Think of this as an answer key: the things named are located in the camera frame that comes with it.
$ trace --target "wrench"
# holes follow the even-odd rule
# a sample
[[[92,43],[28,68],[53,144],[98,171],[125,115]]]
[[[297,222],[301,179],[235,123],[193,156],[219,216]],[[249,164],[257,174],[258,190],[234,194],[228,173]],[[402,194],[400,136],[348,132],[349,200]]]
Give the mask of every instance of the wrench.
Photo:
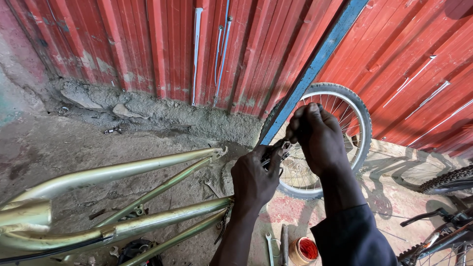
[[[274,266],[274,261],[272,259],[272,246],[271,246],[271,238],[272,238],[272,235],[270,232],[268,232],[267,234],[264,234],[266,236],[266,239],[268,240],[268,250],[269,250],[269,263],[270,263],[270,266]]]
[[[114,247],[113,251],[109,251],[110,255],[118,258],[118,247]]]
[[[220,194],[220,192],[218,192],[212,185],[212,182],[210,182],[210,180],[207,179],[207,181],[204,182],[204,184],[208,185],[210,187],[210,189],[213,191],[213,193],[215,194],[215,196],[217,196],[218,198],[223,198],[225,197],[224,195]]]

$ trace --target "black bicycle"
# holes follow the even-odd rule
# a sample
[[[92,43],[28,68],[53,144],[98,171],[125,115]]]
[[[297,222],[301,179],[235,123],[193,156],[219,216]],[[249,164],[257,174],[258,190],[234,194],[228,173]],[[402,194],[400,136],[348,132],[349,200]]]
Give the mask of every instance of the black bicycle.
[[[454,214],[439,208],[404,221],[401,226],[437,215],[445,223],[423,243],[399,254],[399,266],[473,266],[473,252],[470,252],[473,247],[473,207]]]

